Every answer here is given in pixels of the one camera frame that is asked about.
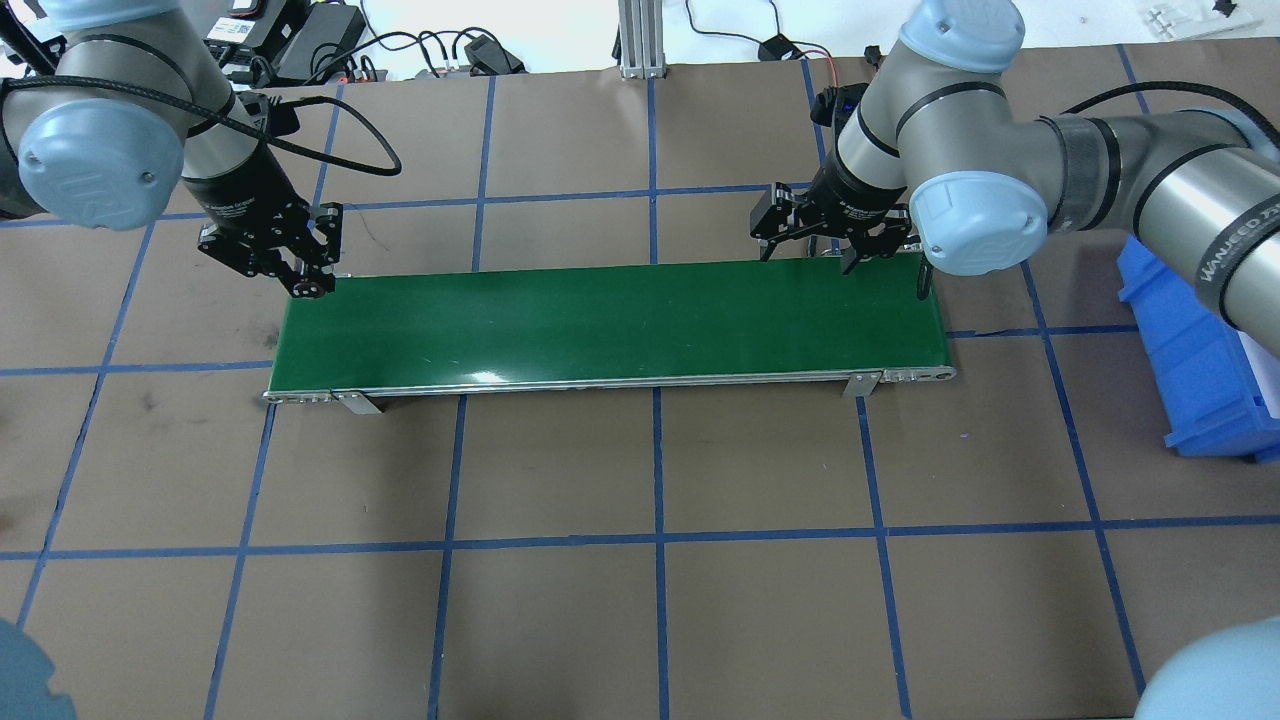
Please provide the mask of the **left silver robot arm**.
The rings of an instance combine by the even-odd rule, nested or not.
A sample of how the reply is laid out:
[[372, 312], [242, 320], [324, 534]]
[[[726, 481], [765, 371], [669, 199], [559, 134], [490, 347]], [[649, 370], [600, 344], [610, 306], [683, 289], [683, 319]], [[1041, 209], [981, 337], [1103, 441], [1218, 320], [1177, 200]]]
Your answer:
[[3, 83], [3, 218], [86, 228], [155, 222], [183, 184], [198, 249], [296, 297], [337, 287], [342, 210], [294, 190], [177, 1], [46, 1], [67, 38], [50, 76]]

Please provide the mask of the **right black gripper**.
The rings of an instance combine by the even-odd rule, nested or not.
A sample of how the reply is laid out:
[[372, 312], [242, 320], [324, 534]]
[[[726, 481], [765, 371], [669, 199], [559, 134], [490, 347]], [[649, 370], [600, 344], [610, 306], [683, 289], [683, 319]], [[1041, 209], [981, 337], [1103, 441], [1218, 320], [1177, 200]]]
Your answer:
[[850, 243], [842, 251], [844, 275], [851, 275], [859, 263], [891, 259], [910, 234], [905, 220], [888, 217], [904, 192], [904, 187], [868, 184], [841, 165], [822, 167], [806, 192], [772, 184], [750, 211], [759, 261], [768, 263], [783, 242], [813, 234]]

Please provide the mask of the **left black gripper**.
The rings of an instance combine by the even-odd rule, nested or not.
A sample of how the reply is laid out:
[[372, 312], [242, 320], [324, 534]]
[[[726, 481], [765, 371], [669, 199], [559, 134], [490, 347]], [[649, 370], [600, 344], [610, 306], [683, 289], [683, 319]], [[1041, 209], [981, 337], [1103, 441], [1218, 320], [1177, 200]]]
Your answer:
[[294, 299], [337, 290], [329, 268], [340, 260], [344, 208], [310, 206], [271, 151], [255, 150], [216, 177], [187, 178], [186, 188], [211, 220], [201, 229], [200, 252], [243, 275], [274, 277]]

